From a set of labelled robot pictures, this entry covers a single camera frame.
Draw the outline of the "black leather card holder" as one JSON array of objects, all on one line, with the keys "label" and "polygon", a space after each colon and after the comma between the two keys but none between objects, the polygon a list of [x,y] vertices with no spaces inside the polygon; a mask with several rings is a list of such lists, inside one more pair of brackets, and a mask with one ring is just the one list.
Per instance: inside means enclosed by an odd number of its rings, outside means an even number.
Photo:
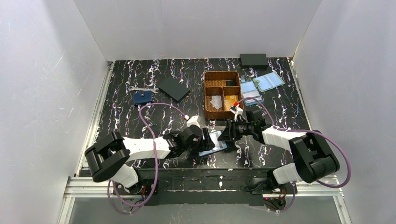
[{"label": "black leather card holder", "polygon": [[215,131],[209,133],[209,147],[206,147],[204,151],[198,153],[199,156],[210,155],[219,151],[222,151],[227,148],[227,144],[224,141],[218,141],[218,137],[222,134],[222,131]]}]

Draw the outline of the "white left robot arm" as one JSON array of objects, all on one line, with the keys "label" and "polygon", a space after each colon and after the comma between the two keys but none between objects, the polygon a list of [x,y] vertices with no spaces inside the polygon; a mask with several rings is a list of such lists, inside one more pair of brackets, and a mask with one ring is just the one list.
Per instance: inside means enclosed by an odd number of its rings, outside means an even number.
[{"label": "white left robot arm", "polygon": [[155,139],[132,139],[112,132],[85,150],[85,158],[94,182],[114,181],[126,188],[135,186],[140,177],[126,163],[141,159],[170,159],[190,150],[206,155],[219,145],[218,135],[191,125]]}]

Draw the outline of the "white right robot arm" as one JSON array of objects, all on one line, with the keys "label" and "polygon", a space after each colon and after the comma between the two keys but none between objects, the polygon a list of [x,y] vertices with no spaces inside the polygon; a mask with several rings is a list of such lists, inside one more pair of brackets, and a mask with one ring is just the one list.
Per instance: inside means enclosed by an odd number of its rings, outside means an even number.
[{"label": "white right robot arm", "polygon": [[317,132],[293,132],[279,130],[268,124],[258,110],[247,111],[246,117],[238,114],[228,119],[218,141],[233,142],[243,136],[291,152],[293,163],[280,166],[267,172],[264,181],[268,187],[277,187],[289,182],[315,182],[337,172],[339,161],[325,138]]}]

